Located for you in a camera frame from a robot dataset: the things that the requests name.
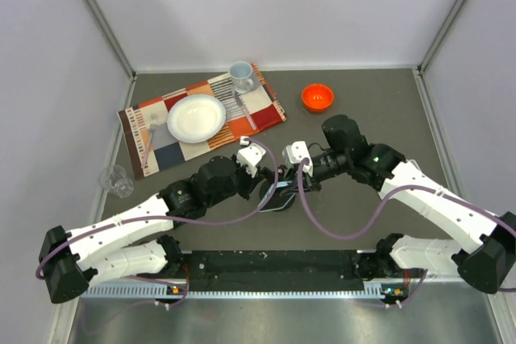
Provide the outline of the light blue smartphone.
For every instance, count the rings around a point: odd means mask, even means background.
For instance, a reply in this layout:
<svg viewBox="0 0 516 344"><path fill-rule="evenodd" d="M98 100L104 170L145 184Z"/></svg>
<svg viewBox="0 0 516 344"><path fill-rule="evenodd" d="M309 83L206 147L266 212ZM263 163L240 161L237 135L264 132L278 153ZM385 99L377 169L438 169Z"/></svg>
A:
<svg viewBox="0 0 516 344"><path fill-rule="evenodd" d="M272 183L265 181L259 190L260 197L260 212L281 212L287 210L294 203L296 193L283 193L281 189L281 181L277 184L276 190L274 191L272 198L263 205L264 199L270 194Z"/></svg>

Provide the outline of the black round-base phone stand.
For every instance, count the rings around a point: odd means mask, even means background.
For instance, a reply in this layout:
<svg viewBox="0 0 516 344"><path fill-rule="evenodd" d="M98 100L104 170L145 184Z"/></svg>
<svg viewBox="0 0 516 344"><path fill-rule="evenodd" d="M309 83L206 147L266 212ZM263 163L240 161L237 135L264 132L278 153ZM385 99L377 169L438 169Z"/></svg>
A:
<svg viewBox="0 0 516 344"><path fill-rule="evenodd" d="M279 181L277 187L272 195L272 198L264 205L260 212L281 212L289 209L295 200L296 190L293 178L295 173L293 169L287 169L286 167L280 167L278 169ZM264 199L272 192L273 187L273 174L270 173L270 177L260 186L259 197L260 205L264 203Z"/></svg>

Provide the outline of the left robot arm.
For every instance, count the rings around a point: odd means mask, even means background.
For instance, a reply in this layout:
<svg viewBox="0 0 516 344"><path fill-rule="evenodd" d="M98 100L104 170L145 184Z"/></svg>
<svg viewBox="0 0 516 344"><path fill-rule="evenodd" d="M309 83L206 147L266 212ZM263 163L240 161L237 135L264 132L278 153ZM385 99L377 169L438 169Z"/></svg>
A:
<svg viewBox="0 0 516 344"><path fill-rule="evenodd" d="M66 230L55 226L44 236L35 276L54 305L76 299L89 288L129 276L170 278L183 265L178 242L168 231L184 224L205 225L208 209L238 195L248 199L267 178L257 148L232 157L215 156L187 179L169 184L147 200L101 222Z"/></svg>

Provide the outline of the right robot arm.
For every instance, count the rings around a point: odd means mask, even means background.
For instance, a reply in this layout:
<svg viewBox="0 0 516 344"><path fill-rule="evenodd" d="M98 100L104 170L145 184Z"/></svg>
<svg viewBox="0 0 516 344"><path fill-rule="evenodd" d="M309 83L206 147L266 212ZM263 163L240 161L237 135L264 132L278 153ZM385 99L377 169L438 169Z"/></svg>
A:
<svg viewBox="0 0 516 344"><path fill-rule="evenodd" d="M515 216L496 215L479 208L433 181L418 165L383 143L369 143L355 120L345 114L322 124L328 148L311 156L303 141L286 146L282 155L293 169L298 196L307 206L306 193L342 174L374 189L381 203L376 221L390 200L415 211L446 233L445 239L391 234L376 247L378 270L395 276L402 269L458 275L478 291L504 291L503 282L515 264Z"/></svg>

